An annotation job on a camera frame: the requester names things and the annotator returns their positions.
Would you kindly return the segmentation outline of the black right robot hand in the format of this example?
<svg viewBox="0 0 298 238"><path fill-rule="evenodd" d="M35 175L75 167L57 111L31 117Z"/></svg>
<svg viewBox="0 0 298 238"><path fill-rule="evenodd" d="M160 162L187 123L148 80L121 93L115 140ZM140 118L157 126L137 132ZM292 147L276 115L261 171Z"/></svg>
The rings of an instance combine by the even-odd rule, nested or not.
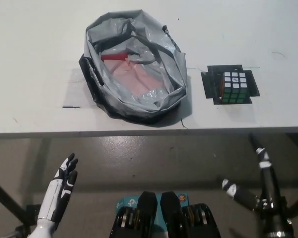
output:
<svg viewBox="0 0 298 238"><path fill-rule="evenodd" d="M285 202L282 199L278 179L268 152L253 134L249 135L249 141L258 159L261 196L256 196L228 179L222 181L222 190L235 202L250 211L265 211L272 214L284 213Z"/></svg>

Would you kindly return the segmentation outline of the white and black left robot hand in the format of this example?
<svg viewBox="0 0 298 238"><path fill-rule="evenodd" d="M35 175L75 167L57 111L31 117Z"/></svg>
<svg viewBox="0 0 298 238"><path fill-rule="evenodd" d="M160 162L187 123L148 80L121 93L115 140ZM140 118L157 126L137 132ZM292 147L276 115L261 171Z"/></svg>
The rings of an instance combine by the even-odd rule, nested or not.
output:
<svg viewBox="0 0 298 238"><path fill-rule="evenodd" d="M45 219L58 224L69 203L76 178L75 170L78 159L70 154L57 169L45 193L38 219Z"/></svg>

